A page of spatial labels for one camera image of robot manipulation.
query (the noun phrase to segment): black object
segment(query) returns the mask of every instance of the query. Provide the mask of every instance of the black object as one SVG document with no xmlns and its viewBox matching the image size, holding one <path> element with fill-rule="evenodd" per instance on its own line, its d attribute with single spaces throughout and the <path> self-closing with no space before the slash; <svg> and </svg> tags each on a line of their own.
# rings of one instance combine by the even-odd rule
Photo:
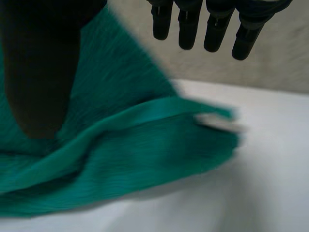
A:
<svg viewBox="0 0 309 232">
<path fill-rule="evenodd" d="M 210 16 L 207 22 L 204 48 L 209 52 L 216 52 L 221 46 L 227 26 L 234 12 L 235 1 L 206 0 L 206 6 Z"/>
<path fill-rule="evenodd" d="M 173 2 L 180 9 L 179 46 L 189 50 L 193 47 L 202 0 L 148 0 L 152 4 L 154 19 L 154 37 L 160 40 L 167 38 L 171 20 Z M 210 13 L 204 41 L 204 48 L 209 52 L 219 50 L 226 29 L 235 9 L 239 11 L 240 28 L 236 34 L 232 56 L 244 60 L 250 54 L 264 24 L 272 16 L 284 10 L 292 0 L 263 1 L 263 0 L 206 0 Z"/>
<path fill-rule="evenodd" d="M 62 127 L 80 54 L 80 30 L 106 0 L 0 0 L 4 89 L 11 112 L 31 139 Z"/>
</svg>

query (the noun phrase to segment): wall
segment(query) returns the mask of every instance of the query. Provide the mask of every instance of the wall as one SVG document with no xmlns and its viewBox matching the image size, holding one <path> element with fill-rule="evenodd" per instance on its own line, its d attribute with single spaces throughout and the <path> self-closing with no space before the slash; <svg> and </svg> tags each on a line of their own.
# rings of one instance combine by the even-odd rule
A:
<svg viewBox="0 0 309 232">
<path fill-rule="evenodd" d="M 239 27 L 235 12 L 221 49 L 211 54 L 203 42 L 209 13 L 200 16 L 197 40 L 191 51 L 178 47 L 178 8 L 173 9 L 169 37 L 152 37 L 151 5 L 146 0 L 110 0 L 110 4 L 135 36 L 164 69 L 175 78 L 309 93 L 309 1 L 294 0 L 263 28 L 250 56 L 231 56 Z"/>
</svg>

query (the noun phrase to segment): teal cloth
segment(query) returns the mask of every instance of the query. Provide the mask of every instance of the teal cloth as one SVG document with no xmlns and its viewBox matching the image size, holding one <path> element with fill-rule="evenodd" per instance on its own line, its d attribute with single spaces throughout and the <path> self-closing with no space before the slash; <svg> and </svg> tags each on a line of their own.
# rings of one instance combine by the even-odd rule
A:
<svg viewBox="0 0 309 232">
<path fill-rule="evenodd" d="M 193 117 L 232 112 L 179 97 L 108 8 L 83 29 L 57 139 L 24 136 L 3 93 L 3 66 L 0 78 L 0 216 L 72 209 L 199 174 L 238 145 L 235 134 Z"/>
</svg>

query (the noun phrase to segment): teal fabric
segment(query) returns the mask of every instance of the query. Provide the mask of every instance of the teal fabric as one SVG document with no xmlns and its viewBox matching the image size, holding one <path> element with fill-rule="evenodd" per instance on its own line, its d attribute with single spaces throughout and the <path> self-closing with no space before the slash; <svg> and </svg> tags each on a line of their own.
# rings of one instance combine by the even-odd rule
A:
<svg viewBox="0 0 309 232">
<path fill-rule="evenodd" d="M 0 216 L 72 209 L 199 174 L 238 145 L 235 134 L 193 117 L 232 112 L 179 97 L 108 8 L 83 29 L 57 139 L 24 136 L 3 93 L 2 66 L 0 78 Z"/>
</svg>

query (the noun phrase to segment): white table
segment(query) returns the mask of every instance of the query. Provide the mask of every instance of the white table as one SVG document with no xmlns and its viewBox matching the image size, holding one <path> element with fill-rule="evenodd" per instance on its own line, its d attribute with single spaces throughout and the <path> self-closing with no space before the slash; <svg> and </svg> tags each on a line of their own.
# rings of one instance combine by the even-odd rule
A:
<svg viewBox="0 0 309 232">
<path fill-rule="evenodd" d="M 216 171 L 112 202 L 32 219 L 4 232 L 309 231 L 309 96 L 178 81 L 184 94 L 239 108 L 248 126 Z"/>
</svg>

